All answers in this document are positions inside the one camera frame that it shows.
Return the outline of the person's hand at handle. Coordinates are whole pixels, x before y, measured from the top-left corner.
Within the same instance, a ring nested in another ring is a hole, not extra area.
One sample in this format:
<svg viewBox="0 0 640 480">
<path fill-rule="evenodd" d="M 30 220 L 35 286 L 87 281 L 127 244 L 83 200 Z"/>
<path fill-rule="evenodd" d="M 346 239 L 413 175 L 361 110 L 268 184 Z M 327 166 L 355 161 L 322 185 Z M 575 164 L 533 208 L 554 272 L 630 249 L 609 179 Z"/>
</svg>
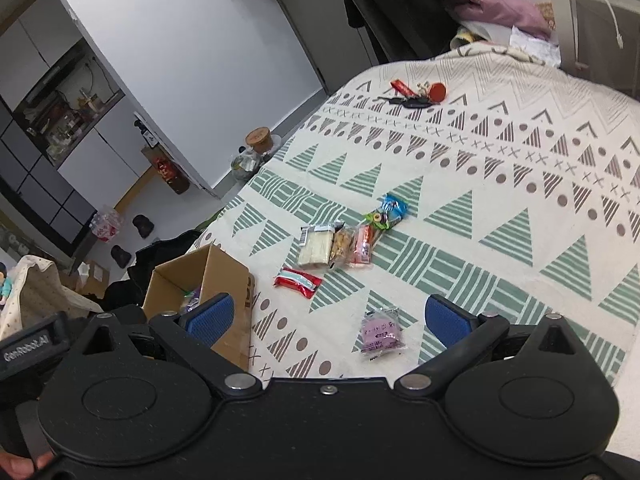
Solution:
<svg viewBox="0 0 640 480">
<path fill-rule="evenodd" d="M 24 480 L 30 478 L 37 470 L 44 468 L 54 459 L 52 452 L 47 452 L 36 460 L 17 456 L 6 451 L 0 452 L 0 467 L 11 479 Z"/>
</svg>

